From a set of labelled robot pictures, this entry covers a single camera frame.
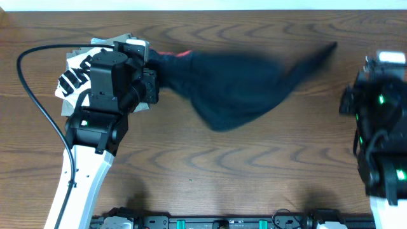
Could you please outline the grey-beige folded garment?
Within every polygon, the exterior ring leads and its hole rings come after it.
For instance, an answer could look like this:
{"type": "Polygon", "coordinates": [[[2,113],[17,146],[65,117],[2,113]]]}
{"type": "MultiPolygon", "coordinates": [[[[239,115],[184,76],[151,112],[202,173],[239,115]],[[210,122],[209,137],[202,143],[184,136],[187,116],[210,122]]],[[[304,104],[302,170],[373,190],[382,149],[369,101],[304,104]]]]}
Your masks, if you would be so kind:
{"type": "MultiPolygon", "coordinates": [[[[137,39],[137,37],[134,37],[131,33],[126,33],[114,38],[104,39],[103,42],[92,45],[113,45],[114,41],[125,42],[127,39],[137,39]]],[[[66,53],[66,70],[68,71],[70,68],[78,69],[79,60],[84,60],[88,55],[92,57],[99,51],[100,48],[81,47],[77,50],[73,50],[71,53],[66,53]]],[[[74,95],[71,98],[66,99],[65,96],[62,95],[63,92],[65,92],[65,90],[60,86],[59,83],[55,91],[55,95],[64,100],[62,103],[61,115],[70,116],[74,112],[74,103],[76,102],[79,94],[74,92],[74,95]]]]}

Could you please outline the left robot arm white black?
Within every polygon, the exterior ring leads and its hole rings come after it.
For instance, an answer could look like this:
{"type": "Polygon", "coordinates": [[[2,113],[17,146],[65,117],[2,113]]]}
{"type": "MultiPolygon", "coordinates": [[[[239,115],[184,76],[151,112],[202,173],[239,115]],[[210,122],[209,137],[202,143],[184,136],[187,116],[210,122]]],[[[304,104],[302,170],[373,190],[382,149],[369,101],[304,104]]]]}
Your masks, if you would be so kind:
{"type": "Polygon", "coordinates": [[[146,68],[148,49],[96,48],[66,71],[78,95],[65,128],[60,181],[46,228],[88,228],[100,187],[140,103],[158,101],[156,73],[146,68]]]}

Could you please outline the white shirt with black print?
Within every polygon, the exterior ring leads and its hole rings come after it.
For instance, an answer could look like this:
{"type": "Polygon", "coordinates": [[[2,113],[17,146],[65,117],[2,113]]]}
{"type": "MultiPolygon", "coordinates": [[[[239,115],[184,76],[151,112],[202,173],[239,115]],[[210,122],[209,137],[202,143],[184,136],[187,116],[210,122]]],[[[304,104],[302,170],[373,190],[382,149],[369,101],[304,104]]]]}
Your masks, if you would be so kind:
{"type": "Polygon", "coordinates": [[[64,100],[62,103],[62,116],[73,114],[80,93],[90,89],[91,80],[88,72],[90,61],[101,50],[102,48],[83,48],[66,54],[66,71],[58,78],[55,91],[55,96],[64,100]]]}

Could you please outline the black shorts with grey waistband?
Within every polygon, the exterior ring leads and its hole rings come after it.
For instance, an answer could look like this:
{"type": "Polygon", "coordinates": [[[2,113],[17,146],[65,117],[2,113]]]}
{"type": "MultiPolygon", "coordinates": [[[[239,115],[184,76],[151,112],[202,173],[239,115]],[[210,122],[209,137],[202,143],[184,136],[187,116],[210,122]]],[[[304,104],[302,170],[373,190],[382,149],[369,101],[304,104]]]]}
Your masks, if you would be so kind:
{"type": "Polygon", "coordinates": [[[158,52],[149,49],[148,67],[161,87],[188,99],[205,124],[222,132],[239,128],[278,106],[315,74],[336,49],[335,42],[298,61],[290,70],[257,53],[158,52]]]}

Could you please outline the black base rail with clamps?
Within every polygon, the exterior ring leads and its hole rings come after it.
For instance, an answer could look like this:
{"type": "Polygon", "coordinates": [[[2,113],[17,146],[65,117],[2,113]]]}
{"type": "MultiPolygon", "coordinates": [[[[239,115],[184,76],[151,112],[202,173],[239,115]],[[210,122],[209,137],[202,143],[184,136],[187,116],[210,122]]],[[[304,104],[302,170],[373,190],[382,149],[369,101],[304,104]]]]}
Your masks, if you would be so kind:
{"type": "Polygon", "coordinates": [[[369,214],[342,214],[336,209],[312,209],[305,213],[279,209],[266,216],[171,216],[137,215],[124,207],[94,216],[91,229],[374,229],[369,214]]]}

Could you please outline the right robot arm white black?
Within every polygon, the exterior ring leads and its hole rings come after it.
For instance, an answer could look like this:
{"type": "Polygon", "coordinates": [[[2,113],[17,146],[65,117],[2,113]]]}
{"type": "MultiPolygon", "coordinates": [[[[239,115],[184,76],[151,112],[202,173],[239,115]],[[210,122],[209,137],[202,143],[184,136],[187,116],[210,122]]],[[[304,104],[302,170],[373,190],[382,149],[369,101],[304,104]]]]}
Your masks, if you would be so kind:
{"type": "Polygon", "coordinates": [[[353,153],[376,228],[406,226],[405,60],[367,58],[339,112],[356,119],[353,153]]]}

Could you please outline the light blue folded garment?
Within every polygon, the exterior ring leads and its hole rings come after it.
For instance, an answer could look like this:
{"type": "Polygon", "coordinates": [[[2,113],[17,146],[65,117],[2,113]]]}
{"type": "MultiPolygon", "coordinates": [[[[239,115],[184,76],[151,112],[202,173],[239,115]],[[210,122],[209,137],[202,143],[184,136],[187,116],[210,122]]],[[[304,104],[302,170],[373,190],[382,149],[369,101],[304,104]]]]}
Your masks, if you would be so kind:
{"type": "Polygon", "coordinates": [[[92,38],[91,39],[91,44],[97,44],[97,43],[101,43],[103,42],[103,39],[99,39],[99,38],[92,38]]]}

